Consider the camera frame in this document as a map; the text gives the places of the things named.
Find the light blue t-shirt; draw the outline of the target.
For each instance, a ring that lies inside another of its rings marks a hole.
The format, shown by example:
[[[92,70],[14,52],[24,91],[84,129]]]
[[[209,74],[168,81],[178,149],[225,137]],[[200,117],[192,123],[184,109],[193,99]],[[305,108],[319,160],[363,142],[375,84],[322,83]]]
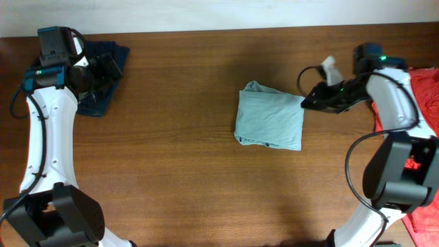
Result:
[[[234,137],[242,145],[300,151],[304,99],[256,81],[247,83],[239,92]]]

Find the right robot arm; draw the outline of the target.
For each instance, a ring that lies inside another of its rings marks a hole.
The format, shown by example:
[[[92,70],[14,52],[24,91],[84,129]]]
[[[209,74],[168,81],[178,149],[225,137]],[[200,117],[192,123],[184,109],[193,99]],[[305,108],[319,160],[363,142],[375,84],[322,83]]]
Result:
[[[325,246],[377,246],[385,230],[419,207],[430,205],[438,192],[438,137],[421,113],[406,61],[383,54],[382,46],[364,43],[353,51],[353,78],[344,79],[328,56],[314,67],[322,81],[305,96],[307,110],[343,113],[371,99],[382,129],[366,134],[348,149],[344,161],[347,184],[359,206]],[[383,135],[383,143],[367,164],[363,192],[353,186],[349,161],[362,141]]]

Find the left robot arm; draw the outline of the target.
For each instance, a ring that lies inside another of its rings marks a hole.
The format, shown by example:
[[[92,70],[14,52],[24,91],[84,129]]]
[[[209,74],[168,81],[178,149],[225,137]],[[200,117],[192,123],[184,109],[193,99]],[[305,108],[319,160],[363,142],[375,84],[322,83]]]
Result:
[[[73,164],[75,116],[104,115],[130,50],[87,41],[70,27],[39,29],[38,39],[39,56],[19,86],[30,120],[27,167],[1,220],[33,247],[133,247],[106,227],[99,203],[79,189]]]

